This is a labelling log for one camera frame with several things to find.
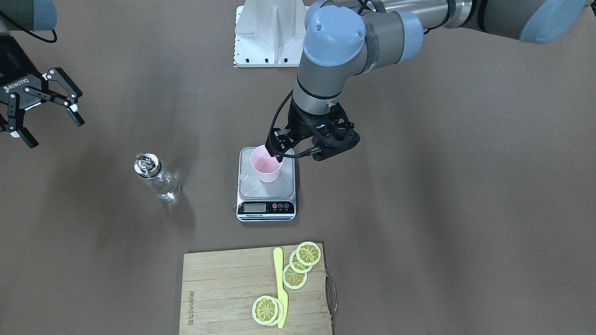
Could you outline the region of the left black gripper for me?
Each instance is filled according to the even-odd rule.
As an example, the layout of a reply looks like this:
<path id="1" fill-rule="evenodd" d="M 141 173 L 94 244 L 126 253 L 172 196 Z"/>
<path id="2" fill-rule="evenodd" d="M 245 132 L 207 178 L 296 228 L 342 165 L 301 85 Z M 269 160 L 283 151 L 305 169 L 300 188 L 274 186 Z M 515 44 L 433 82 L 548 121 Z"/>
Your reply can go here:
<path id="1" fill-rule="evenodd" d="M 281 163 L 284 158 L 298 159 L 310 156 L 312 154 L 310 148 L 307 148 L 298 154 L 289 154 L 289 150 L 294 150 L 294 148 L 303 140 L 309 138 L 312 140 L 312 128 L 315 117 L 323 116 L 331 112 L 339 112 L 340 104 L 332 103 L 331 106 L 326 106 L 324 110 L 326 111 L 324 114 L 311 114 L 300 108 L 295 100 L 291 100 L 289 107 L 289 122 L 286 125 L 287 129 L 273 129 L 268 134 L 265 142 L 265 148 L 268 155 L 271 157 L 279 157 L 279 163 Z"/>

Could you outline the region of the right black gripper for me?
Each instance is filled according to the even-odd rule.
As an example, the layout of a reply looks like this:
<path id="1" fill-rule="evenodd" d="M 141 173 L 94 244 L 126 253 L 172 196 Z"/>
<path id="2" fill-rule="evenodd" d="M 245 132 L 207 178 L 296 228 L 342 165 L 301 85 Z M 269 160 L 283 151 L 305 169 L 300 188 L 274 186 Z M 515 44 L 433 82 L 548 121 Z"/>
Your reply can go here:
<path id="1" fill-rule="evenodd" d="M 0 117 L 0 132 L 17 135 L 30 148 L 38 146 L 39 143 L 24 127 L 24 114 L 25 110 L 41 104 L 42 100 L 26 93 L 24 89 L 25 87 L 47 89 L 47 83 L 43 77 L 46 81 L 57 82 L 66 91 L 66 95 L 54 91 L 49 92 L 49 101 L 65 107 L 78 127 L 84 125 L 85 121 L 77 106 L 78 99 L 83 92 L 72 78 L 60 67 L 51 68 L 42 75 L 13 36 L 2 35 L 0 37 L 0 99 L 2 104 L 7 104 L 8 117 L 8 120 L 3 116 Z"/>

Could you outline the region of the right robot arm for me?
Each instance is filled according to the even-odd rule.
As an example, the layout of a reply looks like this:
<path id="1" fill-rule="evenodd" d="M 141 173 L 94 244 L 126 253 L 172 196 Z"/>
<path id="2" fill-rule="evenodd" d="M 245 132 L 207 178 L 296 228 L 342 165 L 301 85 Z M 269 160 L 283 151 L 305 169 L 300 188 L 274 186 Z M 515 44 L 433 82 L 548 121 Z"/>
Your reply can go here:
<path id="1" fill-rule="evenodd" d="M 85 123 L 78 112 L 82 91 L 60 67 L 39 72 L 11 31 L 23 31 L 47 43 L 57 42 L 57 11 L 51 0 L 3 0 L 1 2 L 0 86 L 1 103 L 7 105 L 0 130 L 21 138 L 30 148 L 37 140 L 24 127 L 24 115 L 45 102 L 66 109 L 77 126 Z"/>

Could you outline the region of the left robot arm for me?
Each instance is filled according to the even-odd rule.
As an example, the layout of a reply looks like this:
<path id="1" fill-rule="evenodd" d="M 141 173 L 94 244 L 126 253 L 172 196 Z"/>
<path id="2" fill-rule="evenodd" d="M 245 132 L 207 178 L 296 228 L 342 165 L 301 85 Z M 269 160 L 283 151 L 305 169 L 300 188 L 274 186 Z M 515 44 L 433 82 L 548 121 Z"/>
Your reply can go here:
<path id="1" fill-rule="evenodd" d="M 323 161 L 360 141 L 340 96 L 347 79 L 419 53 L 437 28 L 469 28 L 523 43 L 548 44 L 577 20 L 587 0 L 318 0 L 305 15 L 289 117 L 265 142 L 270 157 Z"/>

